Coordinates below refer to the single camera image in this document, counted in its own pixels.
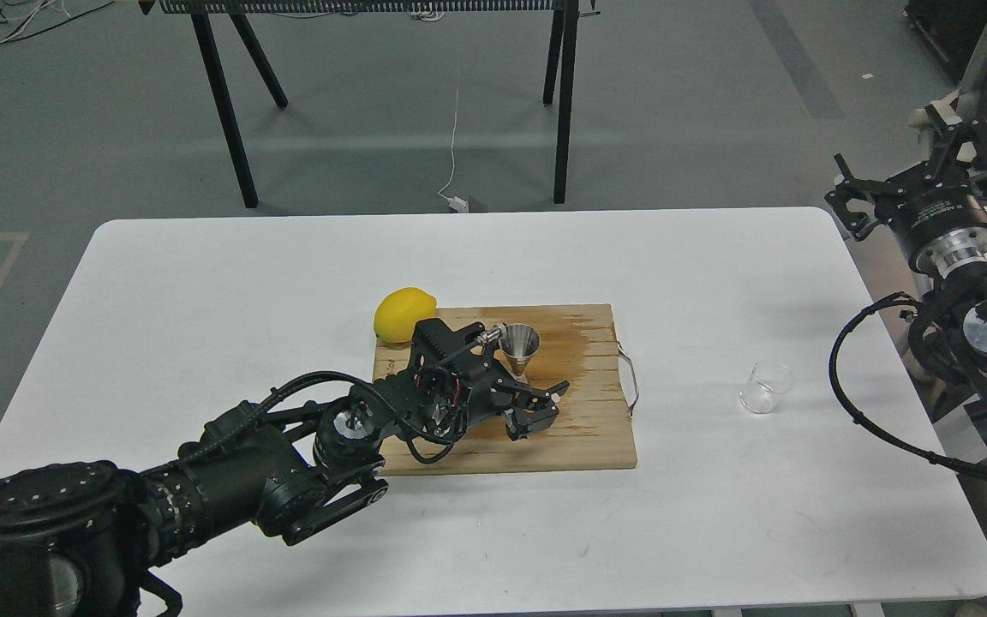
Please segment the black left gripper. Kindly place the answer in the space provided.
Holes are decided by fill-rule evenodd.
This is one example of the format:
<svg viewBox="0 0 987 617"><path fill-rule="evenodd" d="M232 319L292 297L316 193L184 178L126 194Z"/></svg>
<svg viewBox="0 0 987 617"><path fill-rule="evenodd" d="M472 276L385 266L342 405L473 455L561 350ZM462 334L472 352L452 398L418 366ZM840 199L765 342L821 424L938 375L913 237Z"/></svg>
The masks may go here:
<svg viewBox="0 0 987 617"><path fill-rule="evenodd" d="M419 320L406 366L374 381L374 390L391 406L399 438L442 446L461 440L471 423L471 391L494 375L496 343L507 333L505 323L485 327L475 321L454 331L442 319ZM510 407L502 411L506 436L516 441L549 429L569 387L569 381L561 381L537 389L511 376L498 378L498 392Z"/></svg>

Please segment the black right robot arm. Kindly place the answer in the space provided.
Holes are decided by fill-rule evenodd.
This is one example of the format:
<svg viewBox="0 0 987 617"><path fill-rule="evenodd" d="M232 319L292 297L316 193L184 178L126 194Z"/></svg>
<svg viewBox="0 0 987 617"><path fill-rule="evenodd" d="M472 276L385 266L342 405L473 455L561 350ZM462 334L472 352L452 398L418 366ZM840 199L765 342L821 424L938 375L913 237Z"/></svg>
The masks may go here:
<svg viewBox="0 0 987 617"><path fill-rule="evenodd" d="M928 452L877 426L840 384L846 336L867 317L898 308L919 366L976 393L964 411L987 448L987 212L974 193L974 183L987 180L987 121L960 117L951 102L937 100L916 110L912 122L920 130L920 163L885 180L862 179L838 153L840 178L825 200L855 242L888 227L909 269L930 285L920 297L889 294L850 319L831 348L829 382L854 424L929 464L987 482L987 465Z"/></svg>

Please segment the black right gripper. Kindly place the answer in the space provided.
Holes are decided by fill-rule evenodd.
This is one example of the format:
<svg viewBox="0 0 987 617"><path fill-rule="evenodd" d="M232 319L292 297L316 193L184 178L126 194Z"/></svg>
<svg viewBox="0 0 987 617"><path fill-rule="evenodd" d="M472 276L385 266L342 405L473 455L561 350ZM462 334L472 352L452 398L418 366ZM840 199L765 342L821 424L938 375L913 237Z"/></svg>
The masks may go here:
<svg viewBox="0 0 987 617"><path fill-rule="evenodd" d="M853 241L888 225L909 269L924 276L948 276L984 261L987 212L968 189L987 200L986 118L963 120L945 101L922 109L922 181L948 186L902 204L899 183L855 177L841 153L834 162L840 179L825 201Z"/></svg>

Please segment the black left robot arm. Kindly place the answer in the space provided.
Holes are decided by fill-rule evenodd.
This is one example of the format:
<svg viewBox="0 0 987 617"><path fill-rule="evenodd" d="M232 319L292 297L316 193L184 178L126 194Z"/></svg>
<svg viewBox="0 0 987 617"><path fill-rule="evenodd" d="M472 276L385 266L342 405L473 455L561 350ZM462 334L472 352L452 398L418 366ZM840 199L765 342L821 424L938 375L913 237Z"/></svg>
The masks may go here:
<svg viewBox="0 0 987 617"><path fill-rule="evenodd" d="M48 464L0 479L0 616L135 616L141 593L181 613L154 574L242 524L297 544L380 500L381 445L437 464L491 418L512 440L549 429L569 389L526 383L496 347L511 328L420 320L409 360L376 381L302 374L243 401L136 472L111 461Z"/></svg>

